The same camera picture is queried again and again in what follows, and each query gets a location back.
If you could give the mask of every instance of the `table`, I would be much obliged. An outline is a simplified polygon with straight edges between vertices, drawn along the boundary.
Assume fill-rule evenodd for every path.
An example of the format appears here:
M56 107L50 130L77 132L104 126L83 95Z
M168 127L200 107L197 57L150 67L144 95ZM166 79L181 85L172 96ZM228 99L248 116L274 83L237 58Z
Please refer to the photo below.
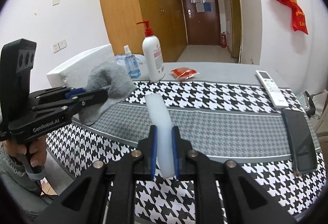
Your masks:
M200 75L193 81L172 81L168 71L184 66L196 69ZM318 169L294 177L281 112L273 108L255 76L255 70L267 69L221 63L168 63L165 68L165 78L154 84L147 81L142 67L137 90L110 108L92 127L75 122L52 132L47 139L52 155L75 176L96 160L118 160L147 137L151 123L144 96L157 92L163 96L181 137L190 140L194 149L220 162L236 160L293 216L315 201L326 181L318 139L309 125ZM268 72L290 108L302 110L279 75ZM163 180L157 169L154 181L137 184L136 220L194 223L193 197L192 182Z

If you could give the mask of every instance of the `blue spray bottle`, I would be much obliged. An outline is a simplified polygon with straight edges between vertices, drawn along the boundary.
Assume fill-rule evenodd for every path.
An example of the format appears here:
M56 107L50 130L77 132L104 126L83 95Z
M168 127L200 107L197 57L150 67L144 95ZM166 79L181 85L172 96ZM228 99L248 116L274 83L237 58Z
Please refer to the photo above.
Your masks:
M138 61L135 55L133 55L130 51L130 48L128 45L124 47L125 51L125 66L128 71L128 74L130 78L137 79L140 77L141 72L139 69Z

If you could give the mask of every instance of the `doorway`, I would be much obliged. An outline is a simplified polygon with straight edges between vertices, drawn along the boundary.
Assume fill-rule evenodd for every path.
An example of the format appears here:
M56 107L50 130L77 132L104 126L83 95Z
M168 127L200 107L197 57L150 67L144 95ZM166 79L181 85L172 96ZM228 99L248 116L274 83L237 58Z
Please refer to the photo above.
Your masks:
M182 0L188 45L220 45L218 0Z
M230 0L231 18L232 18L232 47L231 56L234 59L240 58L241 37L242 37L242 19L240 0Z

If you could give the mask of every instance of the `red fire extinguisher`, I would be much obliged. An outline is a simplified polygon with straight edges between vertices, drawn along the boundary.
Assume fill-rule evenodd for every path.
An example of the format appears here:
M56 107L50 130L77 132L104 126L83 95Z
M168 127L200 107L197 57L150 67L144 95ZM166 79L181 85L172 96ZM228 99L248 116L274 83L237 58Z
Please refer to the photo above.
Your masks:
M221 47L227 47L227 34L225 32L221 33Z

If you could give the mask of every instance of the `red bottle cap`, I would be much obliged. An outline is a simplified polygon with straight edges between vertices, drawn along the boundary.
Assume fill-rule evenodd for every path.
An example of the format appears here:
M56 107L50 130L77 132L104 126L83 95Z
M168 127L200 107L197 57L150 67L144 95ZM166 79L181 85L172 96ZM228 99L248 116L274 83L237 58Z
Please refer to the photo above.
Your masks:
M146 37L153 36L154 35L154 31L152 30L152 28L149 28L149 21L148 20L145 20L144 22L138 22L137 24L142 24L142 23L144 23L145 26L146 26L145 36Z

